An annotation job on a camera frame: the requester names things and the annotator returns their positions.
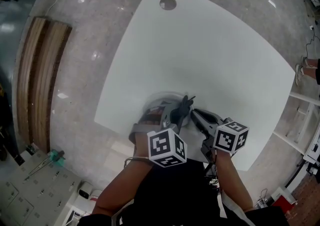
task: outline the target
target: white sneaker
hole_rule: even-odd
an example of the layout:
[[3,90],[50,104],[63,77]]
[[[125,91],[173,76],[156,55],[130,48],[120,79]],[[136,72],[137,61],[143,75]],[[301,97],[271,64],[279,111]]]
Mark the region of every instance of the white sneaker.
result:
[[310,66],[308,64],[308,61],[307,61],[307,57],[306,56],[301,56],[301,66],[302,67],[309,67],[309,68],[313,68],[313,66]]
[[301,81],[301,77],[302,76],[304,76],[304,68],[301,66],[301,65],[299,65],[299,64],[296,64],[295,65],[295,77],[294,77],[294,79],[295,79],[295,83],[296,83],[296,85],[297,86],[299,86],[299,82]]

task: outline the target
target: person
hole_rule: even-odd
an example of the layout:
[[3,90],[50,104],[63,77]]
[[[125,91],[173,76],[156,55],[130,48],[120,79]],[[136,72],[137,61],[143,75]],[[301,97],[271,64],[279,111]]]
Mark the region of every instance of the person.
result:
[[320,85],[320,59],[309,59],[301,57],[301,64],[295,65],[295,83],[298,86],[303,76],[309,76],[317,81]]
[[[148,157],[148,138],[135,134],[136,157]],[[99,196],[91,215],[78,226],[288,225],[280,207],[254,210],[229,153],[214,152],[227,218],[220,217],[218,193],[205,180],[204,165],[186,163],[162,168],[131,161]]]

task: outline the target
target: round hole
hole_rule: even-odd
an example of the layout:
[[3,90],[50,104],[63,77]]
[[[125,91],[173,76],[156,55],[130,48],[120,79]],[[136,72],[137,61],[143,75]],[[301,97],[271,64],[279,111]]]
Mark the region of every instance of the round hole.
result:
[[160,7],[165,10],[172,10],[176,6],[176,0],[160,0]]

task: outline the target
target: wooden panel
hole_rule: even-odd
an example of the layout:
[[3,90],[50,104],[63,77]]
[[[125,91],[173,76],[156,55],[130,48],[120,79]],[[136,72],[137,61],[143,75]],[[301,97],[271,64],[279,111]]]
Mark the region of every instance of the wooden panel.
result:
[[50,111],[56,75],[71,27],[52,22],[44,38],[32,90],[31,130],[34,143],[50,151]]
[[23,140],[32,142],[28,122],[30,122],[31,94],[35,67],[39,58],[39,52],[44,41],[45,32],[49,27],[49,21],[45,18],[35,17],[26,36],[19,66],[17,83],[17,121],[18,130]]

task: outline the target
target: cabinet door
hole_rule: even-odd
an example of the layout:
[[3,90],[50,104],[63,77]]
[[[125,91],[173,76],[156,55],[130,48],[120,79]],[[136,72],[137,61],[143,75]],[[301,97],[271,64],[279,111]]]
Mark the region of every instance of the cabinet door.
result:
[[30,176],[30,180],[25,183],[25,189],[23,190],[24,198],[36,206],[41,196],[44,195],[55,182],[61,169],[62,167],[50,164]]
[[50,218],[52,222],[55,222],[68,200],[68,197],[65,195],[49,189],[37,204],[39,214],[45,215],[47,218]]
[[22,226],[33,209],[34,207],[19,194],[11,202],[6,213]]
[[33,169],[36,170],[36,167],[38,167],[41,162],[43,162],[47,157],[47,154],[45,154],[44,152],[37,151],[29,160],[27,160],[20,166],[20,169],[21,171],[29,174]]
[[19,226],[19,224],[8,214],[3,213],[0,217],[5,226]]
[[38,209],[34,209],[23,226],[51,226],[54,223],[46,214],[42,214]]
[[23,189],[25,189],[26,181],[25,179],[28,177],[28,174],[18,168],[13,172],[13,174],[9,178],[9,182],[20,192],[22,193]]
[[60,192],[63,195],[71,196],[71,194],[78,188],[80,178],[71,171],[63,168],[59,174],[58,179],[53,185],[53,190]]
[[7,208],[18,195],[17,189],[9,182],[2,183],[0,186],[0,212]]

